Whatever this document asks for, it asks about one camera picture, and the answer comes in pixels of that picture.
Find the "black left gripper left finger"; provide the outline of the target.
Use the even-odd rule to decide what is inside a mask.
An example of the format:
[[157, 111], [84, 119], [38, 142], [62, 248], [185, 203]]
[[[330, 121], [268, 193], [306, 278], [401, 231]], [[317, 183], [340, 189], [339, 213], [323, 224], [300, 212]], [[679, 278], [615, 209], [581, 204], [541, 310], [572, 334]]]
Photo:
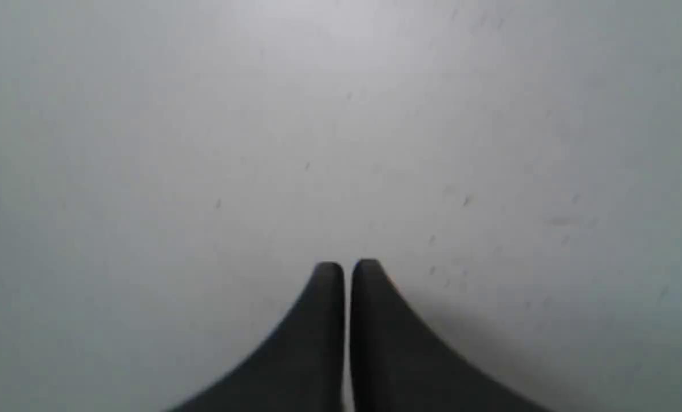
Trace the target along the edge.
[[176, 411], [341, 411], [344, 273], [322, 262], [261, 345]]

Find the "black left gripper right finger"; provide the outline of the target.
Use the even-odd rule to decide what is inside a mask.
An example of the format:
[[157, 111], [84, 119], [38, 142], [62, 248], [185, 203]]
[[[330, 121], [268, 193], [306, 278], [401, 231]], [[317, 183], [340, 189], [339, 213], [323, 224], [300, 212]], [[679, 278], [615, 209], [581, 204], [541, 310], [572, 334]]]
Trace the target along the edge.
[[350, 373], [357, 411], [543, 411], [449, 347], [380, 261], [352, 272]]

